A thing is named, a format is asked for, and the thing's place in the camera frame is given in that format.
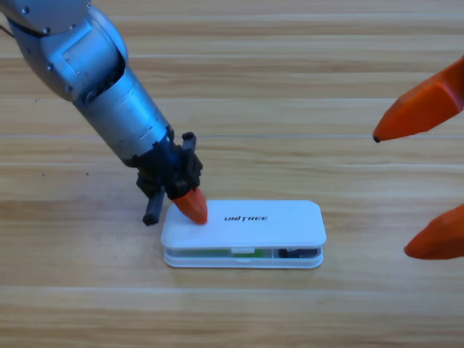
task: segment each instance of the white plastic case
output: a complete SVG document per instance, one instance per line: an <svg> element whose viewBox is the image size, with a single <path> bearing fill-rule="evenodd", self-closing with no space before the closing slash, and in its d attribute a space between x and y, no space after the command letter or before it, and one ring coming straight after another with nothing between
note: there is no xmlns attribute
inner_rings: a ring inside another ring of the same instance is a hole
<svg viewBox="0 0 464 348"><path fill-rule="evenodd" d="M295 200L209 200L197 225L173 204L162 231L165 262L182 268L315 268L326 231L319 206Z"/></svg>

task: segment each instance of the box lid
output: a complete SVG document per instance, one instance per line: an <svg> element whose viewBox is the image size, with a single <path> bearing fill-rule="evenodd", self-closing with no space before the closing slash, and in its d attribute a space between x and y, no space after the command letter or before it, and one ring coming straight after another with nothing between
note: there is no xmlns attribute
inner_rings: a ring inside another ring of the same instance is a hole
<svg viewBox="0 0 464 348"><path fill-rule="evenodd" d="M302 200L209 200L205 225L172 204L162 243L169 249L318 248L326 242L319 206Z"/></svg>

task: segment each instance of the orange fingertip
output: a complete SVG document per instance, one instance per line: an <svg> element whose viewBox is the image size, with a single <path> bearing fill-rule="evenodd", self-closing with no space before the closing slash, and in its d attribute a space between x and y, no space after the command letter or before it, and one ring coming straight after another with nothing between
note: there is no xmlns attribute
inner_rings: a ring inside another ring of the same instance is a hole
<svg viewBox="0 0 464 348"><path fill-rule="evenodd" d="M422 133L464 109L464 59L408 91L385 112L373 137L376 142Z"/></svg>
<svg viewBox="0 0 464 348"><path fill-rule="evenodd" d="M181 198L173 199L173 203L195 223L204 225L208 221L207 200L199 188L193 188Z"/></svg>
<svg viewBox="0 0 464 348"><path fill-rule="evenodd" d="M433 219L404 251L422 260L464 257L464 204Z"/></svg>

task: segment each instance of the silver robotic arm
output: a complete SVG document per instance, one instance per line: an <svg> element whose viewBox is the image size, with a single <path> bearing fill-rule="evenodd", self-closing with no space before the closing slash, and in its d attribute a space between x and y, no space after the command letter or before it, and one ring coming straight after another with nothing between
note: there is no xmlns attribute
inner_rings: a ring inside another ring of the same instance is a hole
<svg viewBox="0 0 464 348"><path fill-rule="evenodd" d="M117 28L89 0L0 0L32 71L72 103L128 167L138 169L147 205L144 223L159 222L164 195L196 223L207 222L199 190L203 168L196 137L174 131L128 64Z"/></svg>

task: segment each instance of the wooden table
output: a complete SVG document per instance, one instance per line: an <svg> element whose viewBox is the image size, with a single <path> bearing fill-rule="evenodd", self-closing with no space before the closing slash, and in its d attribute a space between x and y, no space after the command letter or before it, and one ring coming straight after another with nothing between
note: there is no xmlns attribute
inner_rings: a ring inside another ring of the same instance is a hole
<svg viewBox="0 0 464 348"><path fill-rule="evenodd" d="M326 258L167 267L136 172L2 33L0 347L464 347L464 260L402 250L464 202L464 119L371 138L464 54L462 0L94 3L176 133L198 135L204 193L317 202Z"/></svg>

